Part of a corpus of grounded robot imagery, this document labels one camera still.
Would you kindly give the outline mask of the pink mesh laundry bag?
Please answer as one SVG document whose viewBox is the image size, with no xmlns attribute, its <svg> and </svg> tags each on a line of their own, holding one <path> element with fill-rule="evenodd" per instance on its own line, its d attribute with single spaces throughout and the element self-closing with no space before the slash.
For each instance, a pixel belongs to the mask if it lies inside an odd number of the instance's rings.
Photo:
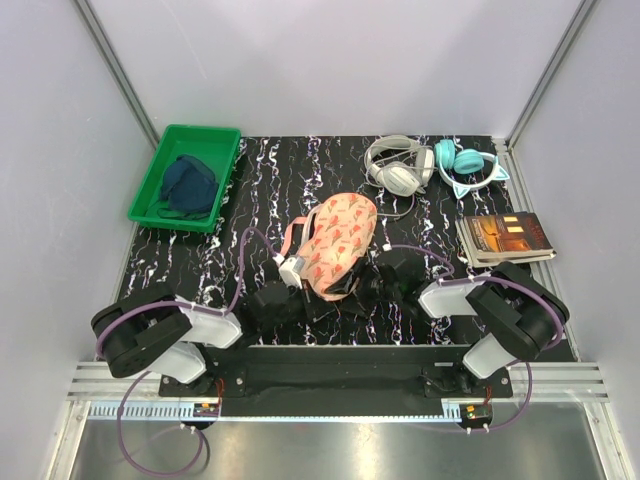
<svg viewBox="0 0 640 480">
<path fill-rule="evenodd" d="M 348 295 L 327 296 L 325 290 L 366 260 L 376 225 L 373 201 L 353 192 L 335 194 L 289 224 L 275 260 L 279 266 L 291 256 L 304 258 L 302 287 L 325 301 L 342 300 Z"/>
</svg>

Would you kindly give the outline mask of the navy blue bra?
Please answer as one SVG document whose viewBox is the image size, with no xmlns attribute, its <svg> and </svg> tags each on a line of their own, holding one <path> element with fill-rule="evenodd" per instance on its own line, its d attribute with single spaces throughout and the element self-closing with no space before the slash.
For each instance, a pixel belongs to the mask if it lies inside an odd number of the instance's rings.
<svg viewBox="0 0 640 480">
<path fill-rule="evenodd" d="M 165 219 L 202 220 L 214 206 L 219 183 L 215 173 L 198 158 L 182 154 L 163 174 L 157 215 Z"/>
</svg>

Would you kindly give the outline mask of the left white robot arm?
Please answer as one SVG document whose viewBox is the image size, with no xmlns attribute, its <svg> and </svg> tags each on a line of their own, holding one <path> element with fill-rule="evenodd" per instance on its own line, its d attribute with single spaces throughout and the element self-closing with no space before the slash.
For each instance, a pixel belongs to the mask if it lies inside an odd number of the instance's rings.
<svg viewBox="0 0 640 480">
<path fill-rule="evenodd" d="M 114 378 L 149 371 L 203 396 L 216 382 L 207 347 L 246 348 L 278 327 L 316 323 L 336 311 L 307 285 L 297 289 L 271 281 L 230 307 L 212 308 L 190 302 L 159 282 L 99 311 L 91 328 L 97 356 Z"/>
</svg>

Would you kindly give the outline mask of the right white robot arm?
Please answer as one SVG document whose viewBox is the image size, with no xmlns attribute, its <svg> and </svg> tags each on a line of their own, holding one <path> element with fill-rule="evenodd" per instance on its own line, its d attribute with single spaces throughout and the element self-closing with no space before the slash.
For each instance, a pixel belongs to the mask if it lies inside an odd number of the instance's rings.
<svg viewBox="0 0 640 480">
<path fill-rule="evenodd" d="M 504 261 L 465 279 L 430 278 L 422 260 L 394 259 L 371 265 L 357 261 L 321 288 L 321 293 L 354 300 L 361 309 L 382 301 L 416 319 L 474 316 L 488 332 L 449 366 L 423 370 L 427 390 L 439 397 L 479 396 L 490 377 L 518 362 L 530 362 L 562 338 L 570 319 L 566 305 L 527 270 Z"/>
</svg>

